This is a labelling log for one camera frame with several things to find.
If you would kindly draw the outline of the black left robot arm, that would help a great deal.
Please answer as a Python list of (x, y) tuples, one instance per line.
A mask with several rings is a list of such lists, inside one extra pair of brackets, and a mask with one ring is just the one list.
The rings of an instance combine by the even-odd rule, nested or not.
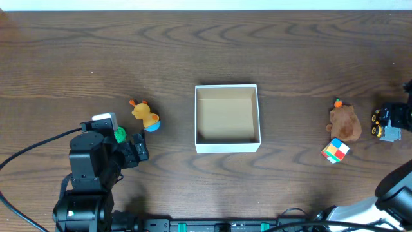
[(70, 141), (71, 174), (61, 184), (53, 209), (56, 231), (142, 231), (131, 213), (115, 211), (113, 186), (122, 170), (149, 159), (145, 134), (118, 143), (113, 133), (91, 131)]

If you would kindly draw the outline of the brown plush capybara toy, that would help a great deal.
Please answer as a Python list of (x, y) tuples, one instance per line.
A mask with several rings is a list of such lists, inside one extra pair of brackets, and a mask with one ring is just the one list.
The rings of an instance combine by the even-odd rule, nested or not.
[(340, 99), (336, 99), (329, 118), (330, 123), (326, 125), (326, 131), (330, 133), (331, 139), (355, 142), (361, 137), (361, 123), (352, 105), (346, 105)]

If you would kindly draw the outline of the yellow grey toy truck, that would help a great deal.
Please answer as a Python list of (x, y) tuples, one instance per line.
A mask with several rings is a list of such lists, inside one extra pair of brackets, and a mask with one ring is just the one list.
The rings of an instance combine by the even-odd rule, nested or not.
[(376, 110), (371, 116), (371, 134), (379, 140), (395, 142), (401, 139), (401, 129), (391, 125), (390, 111), (387, 108)]

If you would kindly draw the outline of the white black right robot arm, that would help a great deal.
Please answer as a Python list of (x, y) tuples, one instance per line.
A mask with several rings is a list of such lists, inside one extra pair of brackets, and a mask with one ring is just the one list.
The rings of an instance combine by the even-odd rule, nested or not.
[[(386, 142), (401, 139), (402, 130), (411, 131), (411, 82), (403, 84), (406, 103), (387, 102), (371, 117), (371, 134)], [(318, 213), (315, 221), (331, 222), (314, 226), (316, 231), (361, 231), (344, 223), (411, 230), (411, 161), (389, 173), (377, 186), (375, 196), (351, 206), (331, 206)]]

